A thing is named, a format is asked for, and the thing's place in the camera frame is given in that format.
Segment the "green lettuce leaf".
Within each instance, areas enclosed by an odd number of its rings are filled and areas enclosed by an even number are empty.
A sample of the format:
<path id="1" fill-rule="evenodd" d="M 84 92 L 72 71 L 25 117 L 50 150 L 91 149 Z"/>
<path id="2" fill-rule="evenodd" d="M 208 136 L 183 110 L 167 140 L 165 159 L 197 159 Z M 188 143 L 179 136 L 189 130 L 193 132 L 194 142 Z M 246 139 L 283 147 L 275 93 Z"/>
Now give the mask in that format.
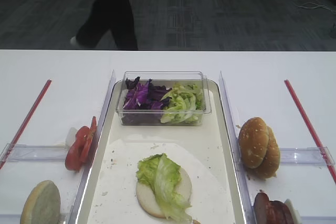
<path id="1" fill-rule="evenodd" d="M 191 223 L 192 217 L 185 212 L 191 204 L 175 189 L 181 181 L 180 168 L 165 153 L 156 154 L 138 162 L 136 176 L 138 182 L 153 190 L 156 202 L 166 219 Z"/>

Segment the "shredded green lettuce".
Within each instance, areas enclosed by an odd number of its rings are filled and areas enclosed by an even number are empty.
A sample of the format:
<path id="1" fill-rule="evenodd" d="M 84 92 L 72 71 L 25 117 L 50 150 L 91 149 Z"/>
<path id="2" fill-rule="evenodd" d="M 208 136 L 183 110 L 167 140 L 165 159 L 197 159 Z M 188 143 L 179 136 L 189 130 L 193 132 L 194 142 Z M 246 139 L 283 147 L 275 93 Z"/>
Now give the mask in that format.
<path id="1" fill-rule="evenodd" d="M 170 97 L 164 108 L 160 122 L 163 124 L 199 124 L 202 115 L 196 111 L 203 110 L 203 91 L 196 84 L 182 85 L 175 83 L 172 90 L 163 98 Z"/>

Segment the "red tomato slices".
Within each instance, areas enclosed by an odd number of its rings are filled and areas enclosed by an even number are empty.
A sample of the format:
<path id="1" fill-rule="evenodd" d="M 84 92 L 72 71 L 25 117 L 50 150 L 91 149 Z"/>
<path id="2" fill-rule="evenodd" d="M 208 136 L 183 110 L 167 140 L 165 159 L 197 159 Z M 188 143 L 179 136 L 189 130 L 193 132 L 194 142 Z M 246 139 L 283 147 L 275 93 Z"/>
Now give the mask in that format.
<path id="1" fill-rule="evenodd" d="M 78 172 L 86 163 L 96 130 L 97 121 L 93 116 L 90 127 L 83 126 L 77 131 L 75 142 L 70 147 L 65 159 L 66 169 Z"/>

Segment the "white pusher block tomato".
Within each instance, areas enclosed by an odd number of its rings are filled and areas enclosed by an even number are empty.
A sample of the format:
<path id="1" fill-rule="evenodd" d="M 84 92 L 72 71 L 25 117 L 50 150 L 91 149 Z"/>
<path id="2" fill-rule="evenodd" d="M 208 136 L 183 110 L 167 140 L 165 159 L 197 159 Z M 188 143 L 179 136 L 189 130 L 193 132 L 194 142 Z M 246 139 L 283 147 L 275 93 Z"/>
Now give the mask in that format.
<path id="1" fill-rule="evenodd" d="M 73 143 L 76 141 L 76 133 L 77 133 L 77 129 L 74 128 L 74 127 L 71 127 L 67 136 L 66 136 L 66 139 L 65 139 L 65 146 L 67 149 L 70 149 L 71 146 L 73 145 Z"/>

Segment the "front meat patty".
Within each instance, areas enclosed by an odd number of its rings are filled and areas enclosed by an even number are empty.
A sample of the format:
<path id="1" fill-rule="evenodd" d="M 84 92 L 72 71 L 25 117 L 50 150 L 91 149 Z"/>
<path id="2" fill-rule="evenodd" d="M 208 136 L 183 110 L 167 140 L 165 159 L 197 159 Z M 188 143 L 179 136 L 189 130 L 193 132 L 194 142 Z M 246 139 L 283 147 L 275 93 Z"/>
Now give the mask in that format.
<path id="1" fill-rule="evenodd" d="M 265 193 L 258 193 L 255 197 L 254 201 L 254 212 L 256 221 L 258 224 L 267 224 L 269 223 L 269 209 L 271 203 L 270 200 Z"/>

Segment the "white pusher block patties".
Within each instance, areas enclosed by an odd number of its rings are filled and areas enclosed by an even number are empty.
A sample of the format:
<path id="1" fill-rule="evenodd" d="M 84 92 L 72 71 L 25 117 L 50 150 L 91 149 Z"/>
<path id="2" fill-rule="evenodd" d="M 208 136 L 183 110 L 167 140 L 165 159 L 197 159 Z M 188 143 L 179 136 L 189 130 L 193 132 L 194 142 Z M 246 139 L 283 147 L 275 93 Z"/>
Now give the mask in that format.
<path id="1" fill-rule="evenodd" d="M 302 219 L 299 214 L 299 211 L 296 210 L 292 204 L 292 201 L 290 199 L 286 199 L 285 205 L 289 208 L 289 211 L 291 213 L 293 223 L 294 224 L 302 224 Z"/>

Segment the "clear salad container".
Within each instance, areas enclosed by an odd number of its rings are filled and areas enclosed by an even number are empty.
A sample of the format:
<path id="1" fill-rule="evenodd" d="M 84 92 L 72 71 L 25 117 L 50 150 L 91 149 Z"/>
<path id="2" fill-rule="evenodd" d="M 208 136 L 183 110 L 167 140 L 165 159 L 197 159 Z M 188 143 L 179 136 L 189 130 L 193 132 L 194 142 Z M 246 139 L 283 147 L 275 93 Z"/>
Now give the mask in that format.
<path id="1" fill-rule="evenodd" d="M 127 71 L 116 105 L 123 125 L 200 125 L 211 111 L 200 71 Z"/>

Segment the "purple cabbage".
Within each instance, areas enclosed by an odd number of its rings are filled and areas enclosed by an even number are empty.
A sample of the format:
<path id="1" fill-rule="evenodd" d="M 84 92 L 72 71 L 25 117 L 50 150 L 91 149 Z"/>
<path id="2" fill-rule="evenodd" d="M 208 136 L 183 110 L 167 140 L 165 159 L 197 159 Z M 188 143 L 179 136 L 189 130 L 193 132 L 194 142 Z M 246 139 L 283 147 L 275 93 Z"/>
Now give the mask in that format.
<path id="1" fill-rule="evenodd" d="M 163 98 L 172 89 L 166 86 L 154 86 L 149 79 L 141 84 L 140 77 L 133 81 L 126 79 L 128 93 L 125 96 L 124 110 L 163 110 L 168 106 L 170 97 Z"/>

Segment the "metal tray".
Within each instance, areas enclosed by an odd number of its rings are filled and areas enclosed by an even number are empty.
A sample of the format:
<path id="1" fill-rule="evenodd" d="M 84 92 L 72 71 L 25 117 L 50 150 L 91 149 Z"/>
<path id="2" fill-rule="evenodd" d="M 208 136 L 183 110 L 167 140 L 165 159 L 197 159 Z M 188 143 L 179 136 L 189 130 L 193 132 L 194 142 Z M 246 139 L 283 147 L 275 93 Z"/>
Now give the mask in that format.
<path id="1" fill-rule="evenodd" d="M 208 82 L 212 112 L 201 125 L 125 126 L 115 84 L 77 223 L 171 223 L 148 214 L 136 195 L 138 163 L 163 155 L 187 172 L 186 213 L 199 223 L 245 223 L 218 85 Z"/>

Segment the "sesame bun front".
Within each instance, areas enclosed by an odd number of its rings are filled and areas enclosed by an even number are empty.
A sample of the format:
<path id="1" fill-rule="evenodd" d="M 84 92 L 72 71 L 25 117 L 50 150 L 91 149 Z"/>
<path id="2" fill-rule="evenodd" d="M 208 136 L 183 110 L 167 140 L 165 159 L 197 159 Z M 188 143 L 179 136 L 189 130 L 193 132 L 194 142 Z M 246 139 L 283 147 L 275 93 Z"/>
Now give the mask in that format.
<path id="1" fill-rule="evenodd" d="M 248 168 L 257 168 L 262 163 L 269 142 L 267 125 L 260 117 L 247 120 L 240 129 L 238 144 L 241 160 Z"/>

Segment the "sesame bun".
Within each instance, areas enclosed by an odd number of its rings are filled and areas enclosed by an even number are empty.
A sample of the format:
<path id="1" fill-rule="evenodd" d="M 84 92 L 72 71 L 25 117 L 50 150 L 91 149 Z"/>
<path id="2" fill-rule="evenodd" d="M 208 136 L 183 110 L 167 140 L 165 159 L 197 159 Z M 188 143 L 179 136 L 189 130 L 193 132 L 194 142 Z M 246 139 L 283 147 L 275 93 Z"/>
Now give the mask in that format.
<path id="1" fill-rule="evenodd" d="M 267 125 L 260 117 L 247 120 L 240 129 L 238 144 L 241 160 L 248 168 L 257 168 L 262 163 L 269 142 Z"/>
<path id="2" fill-rule="evenodd" d="M 269 141 L 266 155 L 262 163 L 254 169 L 255 175 L 260 179 L 274 177 L 280 164 L 280 150 L 272 129 L 268 126 Z"/>

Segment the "bottom bun on tray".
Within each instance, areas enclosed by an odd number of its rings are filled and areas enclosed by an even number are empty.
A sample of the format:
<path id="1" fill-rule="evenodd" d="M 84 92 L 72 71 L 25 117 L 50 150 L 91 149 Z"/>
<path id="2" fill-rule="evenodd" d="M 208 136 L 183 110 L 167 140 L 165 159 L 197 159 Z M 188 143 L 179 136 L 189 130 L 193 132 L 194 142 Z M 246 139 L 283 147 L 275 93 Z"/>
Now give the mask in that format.
<path id="1" fill-rule="evenodd" d="M 187 172 L 180 168 L 181 181 L 175 187 L 176 192 L 182 195 L 188 202 L 192 194 L 192 183 Z M 150 215 L 165 218 L 164 213 L 156 202 L 154 192 L 150 186 L 137 182 L 136 196 L 140 206 Z"/>

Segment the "person in black trousers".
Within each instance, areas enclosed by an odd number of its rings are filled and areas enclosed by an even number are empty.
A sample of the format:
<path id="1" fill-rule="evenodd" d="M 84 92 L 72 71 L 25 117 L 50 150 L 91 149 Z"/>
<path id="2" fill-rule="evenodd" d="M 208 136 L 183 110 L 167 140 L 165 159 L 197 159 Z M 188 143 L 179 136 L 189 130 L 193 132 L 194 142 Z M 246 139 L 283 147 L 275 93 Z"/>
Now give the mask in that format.
<path id="1" fill-rule="evenodd" d="M 70 43 L 76 47 L 93 49 L 107 31 L 111 31 L 119 50 L 138 50 L 129 0 L 94 0 L 87 21 Z"/>

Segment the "sesame bun rear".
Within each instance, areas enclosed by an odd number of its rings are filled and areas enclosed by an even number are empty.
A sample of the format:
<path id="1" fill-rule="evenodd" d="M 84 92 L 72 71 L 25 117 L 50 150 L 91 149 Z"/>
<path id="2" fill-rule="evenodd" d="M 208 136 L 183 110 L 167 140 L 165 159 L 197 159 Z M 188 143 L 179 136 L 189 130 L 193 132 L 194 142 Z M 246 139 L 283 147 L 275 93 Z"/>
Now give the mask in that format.
<path id="1" fill-rule="evenodd" d="M 262 163 L 254 169 L 255 175 L 260 179 L 274 177 L 280 164 L 280 150 L 272 129 L 268 126 L 269 141 L 266 155 Z"/>

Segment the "left long clear divider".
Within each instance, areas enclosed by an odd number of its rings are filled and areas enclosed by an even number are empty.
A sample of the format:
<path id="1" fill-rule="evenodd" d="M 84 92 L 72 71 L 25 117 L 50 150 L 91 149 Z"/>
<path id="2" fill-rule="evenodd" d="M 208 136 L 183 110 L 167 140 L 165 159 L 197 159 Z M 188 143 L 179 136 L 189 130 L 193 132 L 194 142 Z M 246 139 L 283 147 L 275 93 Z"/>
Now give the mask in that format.
<path id="1" fill-rule="evenodd" d="M 80 180 L 80 184 L 79 184 L 79 187 L 78 187 L 78 190 L 77 190 L 75 201 L 74 201 L 74 204 L 71 206 L 70 213 L 68 214 L 68 219 L 66 220 L 65 223 L 78 223 L 79 214 L 80 214 L 80 210 L 81 210 L 81 207 L 82 207 L 82 202 L 83 202 L 83 199 L 85 197 L 89 177 L 90 177 L 91 170 L 92 170 L 92 164 L 93 164 L 93 161 L 94 161 L 94 158 L 95 158 L 95 155 L 96 155 L 96 151 L 97 151 L 97 147 L 99 145 L 101 132 L 102 132 L 102 129 L 103 129 L 103 126 L 104 126 L 104 122 L 106 120 L 107 113 L 108 113 L 108 108 L 109 108 L 109 105 L 110 105 L 111 96 L 112 96 L 112 93 L 113 93 L 113 87 L 114 87 L 115 81 L 116 81 L 115 71 L 113 70 L 110 81 L 109 81 L 106 97 L 104 99 L 104 103 L 103 103 L 103 106 L 102 106 L 102 109 L 101 109 L 101 112 L 100 112 L 97 130 L 94 134 L 92 144 L 91 144 L 91 147 L 90 147 L 90 150 L 89 150 L 89 155 L 88 155 L 89 159 L 88 159 L 88 162 L 84 165 L 82 178 Z"/>

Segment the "left bun half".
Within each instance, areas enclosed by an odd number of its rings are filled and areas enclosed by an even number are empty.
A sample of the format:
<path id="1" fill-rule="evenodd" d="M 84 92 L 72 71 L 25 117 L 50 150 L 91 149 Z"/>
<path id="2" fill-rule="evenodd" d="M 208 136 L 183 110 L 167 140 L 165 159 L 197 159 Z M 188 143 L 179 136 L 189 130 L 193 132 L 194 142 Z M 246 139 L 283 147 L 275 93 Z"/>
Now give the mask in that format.
<path id="1" fill-rule="evenodd" d="M 26 199 L 20 223 L 59 223 L 60 206 L 58 187 L 53 181 L 44 180 L 33 188 Z"/>

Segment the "left red straw rail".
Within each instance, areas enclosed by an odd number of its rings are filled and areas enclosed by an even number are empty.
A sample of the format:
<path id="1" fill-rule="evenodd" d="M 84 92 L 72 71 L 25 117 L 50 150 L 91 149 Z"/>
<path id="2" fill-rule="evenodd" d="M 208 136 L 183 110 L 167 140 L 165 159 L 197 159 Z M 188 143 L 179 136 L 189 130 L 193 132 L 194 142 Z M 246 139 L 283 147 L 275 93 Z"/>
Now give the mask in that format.
<path id="1" fill-rule="evenodd" d="M 26 128 L 27 124 L 29 123 L 31 117 L 33 116 L 34 112 L 36 111 L 38 105 L 40 104 L 42 98 L 44 97 L 45 93 L 47 92 L 52 80 L 48 79 L 43 86 L 42 90 L 40 91 L 38 97 L 36 98 L 34 104 L 30 108 L 29 112 L 27 113 L 26 117 L 24 118 L 22 124 L 20 125 L 18 131 L 16 132 L 15 136 L 13 137 L 12 141 L 8 144 L 6 148 L 4 148 L 4 154 L 1 155 L 1 165 L 0 168 L 3 168 L 4 164 L 6 163 L 9 155 L 11 154 L 13 148 L 15 147 L 16 143 L 18 142 L 19 138 L 21 137 L 24 129 Z"/>

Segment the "red straw rail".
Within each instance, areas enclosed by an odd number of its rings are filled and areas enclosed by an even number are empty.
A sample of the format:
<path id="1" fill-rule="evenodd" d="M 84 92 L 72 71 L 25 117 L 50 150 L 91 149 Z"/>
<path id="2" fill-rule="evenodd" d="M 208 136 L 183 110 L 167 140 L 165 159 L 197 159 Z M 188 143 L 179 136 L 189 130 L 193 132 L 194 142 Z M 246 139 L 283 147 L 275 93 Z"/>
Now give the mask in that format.
<path id="1" fill-rule="evenodd" d="M 30 108 L 29 112 L 27 113 L 26 117 L 24 118 L 22 124 L 20 125 L 18 131 L 16 132 L 15 136 L 13 137 L 12 141 L 8 144 L 6 148 L 4 148 L 4 154 L 1 155 L 1 165 L 0 168 L 3 168 L 4 164 L 6 163 L 9 155 L 11 154 L 13 148 L 15 147 L 16 143 L 18 142 L 19 138 L 21 137 L 24 129 L 26 128 L 27 124 L 29 123 L 31 117 L 33 116 L 34 112 L 36 111 L 38 105 L 40 104 L 42 98 L 44 97 L 45 93 L 47 92 L 52 80 L 48 79 L 43 86 L 42 90 L 40 91 L 38 97 L 36 98 L 34 104 Z"/>
<path id="2" fill-rule="evenodd" d="M 303 120 L 304 120 L 304 122 L 305 122 L 305 124 L 306 124 L 306 126 L 307 126 L 307 128 L 308 128 L 316 146 L 317 146 L 317 148 L 320 150 L 321 156 L 324 159 L 324 161 L 325 161 L 325 163 L 328 167 L 329 173 L 331 174 L 331 176 L 332 176 L 332 178 L 335 182 L 335 168 L 334 168 L 334 165 L 331 162 L 331 157 L 332 156 L 330 154 L 327 154 L 327 148 L 324 147 L 322 142 L 320 141 L 320 139 L 319 139 L 312 123 L 310 122 L 309 117 L 307 116 L 299 98 L 297 97 L 290 81 L 289 80 L 284 80 L 284 83 L 285 83 L 285 85 L 286 85 L 286 87 L 287 87 L 287 89 L 288 89 L 288 91 L 289 91 L 297 109 L 299 110 L 299 112 L 301 114 L 301 117 L 303 118 Z"/>

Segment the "clear rail near buns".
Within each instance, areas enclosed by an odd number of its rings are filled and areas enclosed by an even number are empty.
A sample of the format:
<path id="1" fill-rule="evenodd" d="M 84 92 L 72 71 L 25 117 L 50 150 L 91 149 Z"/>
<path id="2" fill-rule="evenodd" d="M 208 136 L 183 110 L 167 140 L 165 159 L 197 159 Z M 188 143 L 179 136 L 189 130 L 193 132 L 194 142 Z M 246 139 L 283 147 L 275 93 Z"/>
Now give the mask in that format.
<path id="1" fill-rule="evenodd" d="M 280 163 L 281 165 L 335 165 L 327 147 L 281 148 Z"/>

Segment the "clear rail near tomato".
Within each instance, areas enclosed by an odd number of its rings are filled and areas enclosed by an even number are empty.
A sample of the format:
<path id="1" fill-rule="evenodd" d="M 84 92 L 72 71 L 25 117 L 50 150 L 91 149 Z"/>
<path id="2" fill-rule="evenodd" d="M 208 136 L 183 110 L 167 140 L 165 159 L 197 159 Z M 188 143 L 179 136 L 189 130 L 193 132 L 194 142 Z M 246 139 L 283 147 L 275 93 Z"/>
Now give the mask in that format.
<path id="1" fill-rule="evenodd" d="M 64 145 L 7 144 L 1 152 L 1 162 L 63 162 L 67 152 Z"/>

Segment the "right red straw rail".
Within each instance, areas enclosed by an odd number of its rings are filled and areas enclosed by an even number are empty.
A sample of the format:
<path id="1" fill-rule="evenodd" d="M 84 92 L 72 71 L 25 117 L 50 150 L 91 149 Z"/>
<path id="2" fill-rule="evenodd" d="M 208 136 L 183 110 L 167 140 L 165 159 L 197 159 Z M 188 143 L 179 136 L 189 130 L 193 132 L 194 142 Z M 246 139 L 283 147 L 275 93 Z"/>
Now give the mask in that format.
<path id="1" fill-rule="evenodd" d="M 284 83 L 285 83 L 285 85 L 286 85 L 286 87 L 287 87 L 287 89 L 288 89 L 288 91 L 289 91 L 297 109 L 299 110 L 299 112 L 301 114 L 301 117 L 303 118 L 303 120 L 304 120 L 304 122 L 305 122 L 305 124 L 306 124 L 306 126 L 307 126 L 307 128 L 308 128 L 316 146 L 317 146 L 317 148 L 320 150 L 321 156 L 324 159 L 324 161 L 325 161 L 325 163 L 328 167 L 329 173 L 331 174 L 331 176 L 332 176 L 332 178 L 335 182 L 335 168 L 334 168 L 334 165 L 331 162 L 331 157 L 332 156 L 330 154 L 327 154 L 327 148 L 324 147 L 322 142 L 320 141 L 320 139 L 319 139 L 312 123 L 310 122 L 309 117 L 307 116 L 299 98 L 297 97 L 290 81 L 289 80 L 284 80 Z"/>

